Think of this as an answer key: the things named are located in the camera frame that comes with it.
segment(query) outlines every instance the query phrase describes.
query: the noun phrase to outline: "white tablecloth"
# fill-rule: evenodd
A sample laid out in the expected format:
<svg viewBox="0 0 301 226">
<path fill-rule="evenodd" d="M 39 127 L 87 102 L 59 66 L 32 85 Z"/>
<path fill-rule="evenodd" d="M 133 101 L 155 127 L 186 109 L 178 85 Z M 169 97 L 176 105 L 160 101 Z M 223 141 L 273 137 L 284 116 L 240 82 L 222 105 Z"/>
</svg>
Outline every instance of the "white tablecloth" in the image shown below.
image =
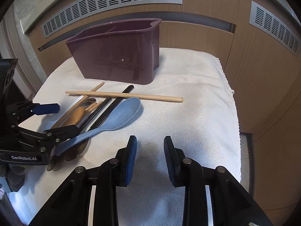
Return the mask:
<svg viewBox="0 0 301 226">
<path fill-rule="evenodd" d="M 84 79 L 70 58 L 48 77 L 33 101 L 58 103 L 62 113 L 78 98 L 65 91 L 89 91 L 100 82 Z M 122 92 L 128 85 L 106 81 L 100 91 Z M 236 107 L 233 91 L 217 58 L 204 52 L 161 48 L 154 81 L 135 85 L 132 92 L 178 96 L 183 97 L 184 102 L 142 100 L 143 111 L 134 123 L 97 135 L 81 158 L 64 161 L 58 171 L 47 172 L 46 166 L 31 167 L 25 185 L 9 195 L 23 223 L 29 224 L 76 166 L 89 169 L 115 157 L 117 150 L 126 146 L 130 135 L 137 137 L 138 149 L 130 185 L 117 188 L 120 226 L 182 224 L 184 188 L 174 188 L 169 181 L 163 151 L 165 136 L 171 136 L 175 147 L 182 149 L 187 157 L 205 167 L 225 166 L 240 181 Z M 57 117 L 58 114 L 32 116 L 21 126 L 37 131 L 41 123 Z"/>
</svg>

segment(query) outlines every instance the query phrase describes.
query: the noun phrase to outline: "marble wall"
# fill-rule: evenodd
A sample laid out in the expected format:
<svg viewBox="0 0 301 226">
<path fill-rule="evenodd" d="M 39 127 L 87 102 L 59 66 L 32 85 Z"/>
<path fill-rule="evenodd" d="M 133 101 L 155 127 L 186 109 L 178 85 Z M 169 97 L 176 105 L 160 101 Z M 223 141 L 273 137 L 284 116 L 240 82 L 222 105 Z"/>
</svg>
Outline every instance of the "marble wall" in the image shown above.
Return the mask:
<svg viewBox="0 0 301 226">
<path fill-rule="evenodd" d="M 37 77 L 40 79 L 42 83 L 44 83 L 47 79 L 47 76 L 37 59 L 37 56 L 33 50 L 33 47 L 29 41 L 27 35 L 23 34 L 20 20 L 29 16 L 30 13 L 34 10 L 34 8 L 43 0 L 15 0 L 13 3 L 13 11 L 17 33 L 25 52 L 25 55 L 30 62 L 34 72 L 37 74 Z"/>
</svg>

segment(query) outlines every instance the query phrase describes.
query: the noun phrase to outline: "blue spoon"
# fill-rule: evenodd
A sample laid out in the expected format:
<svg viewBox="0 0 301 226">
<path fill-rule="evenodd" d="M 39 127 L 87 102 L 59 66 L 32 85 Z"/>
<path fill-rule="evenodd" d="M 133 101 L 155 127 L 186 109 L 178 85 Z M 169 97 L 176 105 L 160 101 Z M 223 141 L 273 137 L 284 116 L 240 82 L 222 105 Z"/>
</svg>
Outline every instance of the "blue spoon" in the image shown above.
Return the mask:
<svg viewBox="0 0 301 226">
<path fill-rule="evenodd" d="M 128 98 L 123 100 L 108 116 L 106 121 L 98 128 L 95 128 L 86 133 L 80 134 L 75 138 L 71 138 L 70 140 L 61 143 L 60 145 L 55 147 L 55 155 L 61 155 L 67 149 L 72 146 L 78 144 L 79 142 L 95 136 L 104 131 L 114 131 L 119 129 L 127 122 L 129 122 L 138 112 L 141 106 L 141 101 L 138 98 Z"/>
</svg>

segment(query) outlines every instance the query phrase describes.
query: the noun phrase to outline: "wooden chopstick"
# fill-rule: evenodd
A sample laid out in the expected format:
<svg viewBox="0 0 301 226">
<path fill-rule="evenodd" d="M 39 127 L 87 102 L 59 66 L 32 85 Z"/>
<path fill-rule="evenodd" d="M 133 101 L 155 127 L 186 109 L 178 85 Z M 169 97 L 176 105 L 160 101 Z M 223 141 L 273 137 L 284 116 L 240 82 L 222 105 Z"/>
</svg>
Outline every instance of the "wooden chopstick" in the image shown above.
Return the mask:
<svg viewBox="0 0 301 226">
<path fill-rule="evenodd" d="M 120 92 L 87 92 L 87 91 L 66 91 L 68 94 L 75 95 L 89 95 L 98 97 L 111 97 L 111 98 L 131 98 L 136 97 L 139 99 L 169 101 L 169 102 L 183 102 L 183 98 L 170 97 L 170 96 L 159 96 L 159 95 L 147 95 L 147 94 L 135 94 L 135 93 L 120 93 Z"/>
<path fill-rule="evenodd" d="M 102 87 L 104 85 L 104 82 L 102 82 L 101 84 L 99 84 L 98 86 L 96 86 L 95 88 L 93 88 L 91 90 L 91 92 L 94 92 L 96 90 L 98 90 L 100 87 Z M 56 128 L 59 125 L 62 124 L 62 122 L 66 119 L 66 117 L 71 114 L 76 108 L 78 108 L 86 99 L 89 98 L 89 95 L 84 96 L 83 98 L 81 98 L 75 105 L 73 105 L 60 119 L 58 119 L 58 121 L 52 126 L 52 128 Z"/>
<path fill-rule="evenodd" d="M 87 109 L 86 109 L 86 112 L 92 112 L 93 110 L 95 110 L 96 108 L 98 108 L 98 106 L 100 106 L 101 105 L 101 103 L 102 103 L 102 101 L 99 101 L 97 104 L 95 104 L 95 105 L 91 105 L 91 106 L 89 106 Z"/>
</svg>

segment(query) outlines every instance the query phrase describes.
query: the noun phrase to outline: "black utensil handle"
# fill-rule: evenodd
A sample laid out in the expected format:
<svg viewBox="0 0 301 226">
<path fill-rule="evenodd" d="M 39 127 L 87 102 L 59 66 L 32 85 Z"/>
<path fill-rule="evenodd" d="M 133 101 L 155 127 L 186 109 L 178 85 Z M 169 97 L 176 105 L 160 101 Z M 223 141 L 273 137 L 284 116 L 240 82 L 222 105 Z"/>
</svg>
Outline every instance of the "black utensil handle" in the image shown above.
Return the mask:
<svg viewBox="0 0 301 226">
<path fill-rule="evenodd" d="M 111 101 L 112 98 L 106 98 L 101 104 L 100 106 L 98 106 L 89 116 L 88 118 L 80 125 L 79 127 L 79 133 L 82 132 L 82 130 L 84 130 L 88 124 L 90 123 L 90 121 L 108 104 L 108 102 Z"/>
<path fill-rule="evenodd" d="M 134 89 L 133 85 L 129 85 L 123 93 L 130 93 Z M 124 98 L 116 98 L 109 107 L 101 114 L 101 116 L 93 123 L 93 125 L 90 127 L 90 130 L 93 130 L 97 128 L 100 124 L 102 124 L 106 118 L 109 116 L 109 114 L 112 112 L 113 109 L 116 108 L 116 106 L 123 100 Z"/>
</svg>

